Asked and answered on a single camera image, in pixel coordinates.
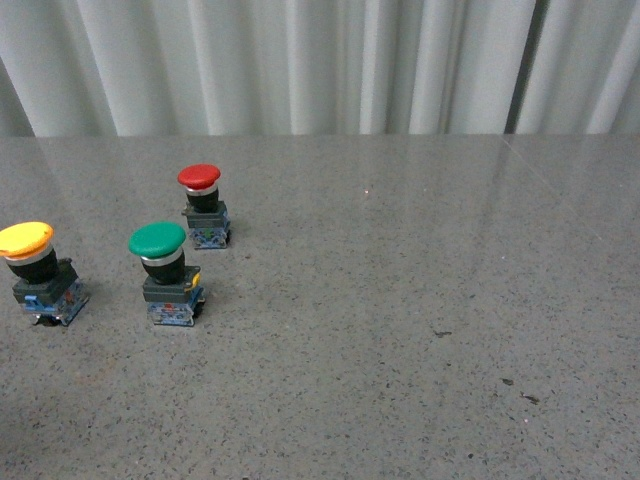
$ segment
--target yellow button cap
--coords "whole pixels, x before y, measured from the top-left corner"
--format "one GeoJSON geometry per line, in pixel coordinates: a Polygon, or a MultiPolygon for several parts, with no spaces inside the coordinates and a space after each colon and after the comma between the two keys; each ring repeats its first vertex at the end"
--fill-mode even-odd
{"type": "Polygon", "coordinates": [[[25,222],[0,231],[0,255],[28,258],[44,250],[53,237],[53,227],[43,222],[25,222]]]}

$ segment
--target red push button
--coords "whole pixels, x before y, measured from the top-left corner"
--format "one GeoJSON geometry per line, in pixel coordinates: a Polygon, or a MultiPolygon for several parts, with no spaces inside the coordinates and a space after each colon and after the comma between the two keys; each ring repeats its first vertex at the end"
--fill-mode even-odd
{"type": "Polygon", "coordinates": [[[192,190],[208,188],[219,178],[220,169],[206,163],[191,165],[178,174],[178,182],[192,190]]]}

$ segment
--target white curtain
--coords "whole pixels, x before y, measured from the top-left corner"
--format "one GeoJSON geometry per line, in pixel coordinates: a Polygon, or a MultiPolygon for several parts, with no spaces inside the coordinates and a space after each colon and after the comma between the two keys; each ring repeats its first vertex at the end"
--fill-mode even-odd
{"type": "Polygon", "coordinates": [[[640,0],[0,0],[0,135],[639,132],[639,56],[640,0]]]}

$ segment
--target green push button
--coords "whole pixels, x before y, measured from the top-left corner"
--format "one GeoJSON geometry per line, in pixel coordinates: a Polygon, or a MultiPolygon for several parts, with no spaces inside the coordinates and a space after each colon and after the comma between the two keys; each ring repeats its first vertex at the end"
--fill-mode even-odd
{"type": "Polygon", "coordinates": [[[177,223],[150,223],[131,235],[129,250],[141,257],[165,257],[180,248],[186,238],[184,229],[177,223]]]}

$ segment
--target gray countertop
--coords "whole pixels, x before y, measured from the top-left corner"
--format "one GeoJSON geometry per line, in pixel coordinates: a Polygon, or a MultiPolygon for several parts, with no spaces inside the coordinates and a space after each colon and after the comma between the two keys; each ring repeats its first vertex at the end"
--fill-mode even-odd
{"type": "Polygon", "coordinates": [[[0,161],[0,227],[50,223],[92,292],[32,326],[0,265],[3,479],[640,476],[639,137],[2,139],[0,161]],[[185,244],[207,304],[157,327],[127,241],[186,226],[201,162],[232,245],[185,244]]]}

